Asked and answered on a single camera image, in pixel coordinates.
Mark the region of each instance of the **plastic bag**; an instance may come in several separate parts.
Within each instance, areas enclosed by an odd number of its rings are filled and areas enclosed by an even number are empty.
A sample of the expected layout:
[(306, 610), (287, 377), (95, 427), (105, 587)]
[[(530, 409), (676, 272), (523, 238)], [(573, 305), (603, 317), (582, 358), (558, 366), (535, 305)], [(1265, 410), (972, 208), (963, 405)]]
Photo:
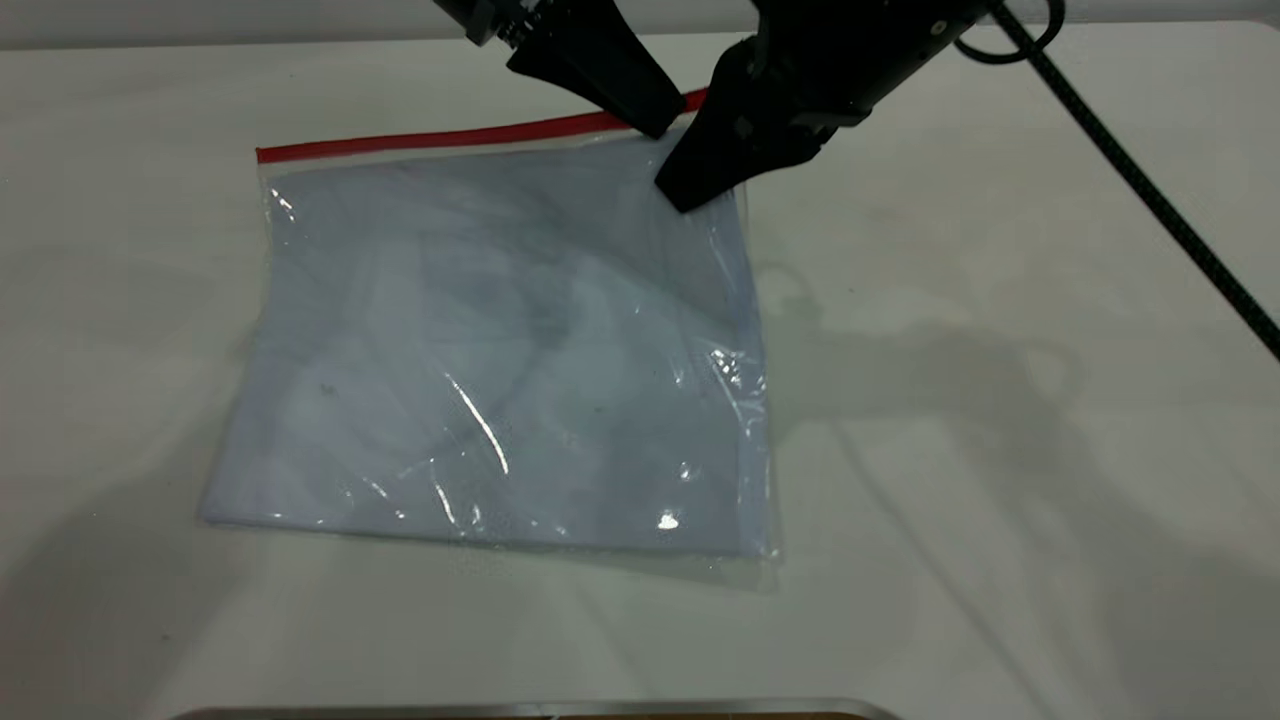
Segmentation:
[(680, 131), (571, 135), (605, 123), (260, 151), (268, 304), (201, 515), (768, 555), (737, 205), (677, 214)]

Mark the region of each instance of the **red strip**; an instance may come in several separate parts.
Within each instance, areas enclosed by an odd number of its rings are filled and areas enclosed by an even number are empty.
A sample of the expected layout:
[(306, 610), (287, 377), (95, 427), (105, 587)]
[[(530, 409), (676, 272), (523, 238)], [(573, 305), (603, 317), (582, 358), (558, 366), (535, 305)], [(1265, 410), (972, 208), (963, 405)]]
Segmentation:
[[(707, 88), (685, 94), (685, 111), (692, 113), (703, 106)], [(588, 113), (568, 118), (553, 118), (516, 126), (502, 126), (483, 129), (461, 129), (451, 132), (420, 132), (412, 135), (384, 135), (381, 137), (355, 137), (351, 140), (330, 140), (325, 142), (303, 142), (301, 145), (282, 145), (279, 147), (259, 147), (257, 163), (288, 163), (291, 160), (315, 160), (317, 158), (338, 158), (384, 150), (420, 150), (429, 147), (462, 147), (467, 145), (502, 145), (507, 142), (529, 142), (571, 137), (593, 132), (626, 129), (627, 124), (613, 115)]]

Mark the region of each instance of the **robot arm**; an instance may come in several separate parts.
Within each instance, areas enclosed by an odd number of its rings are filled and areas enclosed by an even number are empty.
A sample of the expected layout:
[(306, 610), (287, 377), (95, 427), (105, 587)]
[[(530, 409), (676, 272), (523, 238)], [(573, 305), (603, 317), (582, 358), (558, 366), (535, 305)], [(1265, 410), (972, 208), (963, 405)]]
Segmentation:
[[(650, 137), (685, 109), (613, 0), (435, 0), (512, 70), (575, 92)], [(721, 56), (707, 100), (658, 174), (689, 211), (760, 173), (813, 159), (836, 129), (951, 45), (983, 0), (753, 0), (759, 32)]]

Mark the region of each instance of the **transparent plastic bag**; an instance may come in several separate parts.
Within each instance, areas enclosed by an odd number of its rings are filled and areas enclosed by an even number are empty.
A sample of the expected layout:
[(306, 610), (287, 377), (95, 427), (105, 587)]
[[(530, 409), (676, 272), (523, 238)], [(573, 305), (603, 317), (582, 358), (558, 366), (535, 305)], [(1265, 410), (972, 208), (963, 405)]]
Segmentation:
[(680, 131), (572, 135), (607, 122), (260, 151), (268, 304), (201, 515), (771, 553), (736, 201), (677, 214)]

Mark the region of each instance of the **white tabletop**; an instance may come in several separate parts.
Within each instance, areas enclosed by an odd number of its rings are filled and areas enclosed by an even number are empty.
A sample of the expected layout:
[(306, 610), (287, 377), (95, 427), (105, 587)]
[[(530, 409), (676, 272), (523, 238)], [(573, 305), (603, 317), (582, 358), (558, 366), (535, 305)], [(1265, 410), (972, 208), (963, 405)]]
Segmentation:
[[(731, 40), (649, 45), (689, 88)], [(1280, 33), (1052, 54), (1280, 311)], [(252, 149), (588, 109), (504, 58), (0, 54), (0, 714), (1280, 708), (1280, 368), (1029, 68), (954, 53), (750, 186), (774, 566), (201, 525), (262, 302)]]

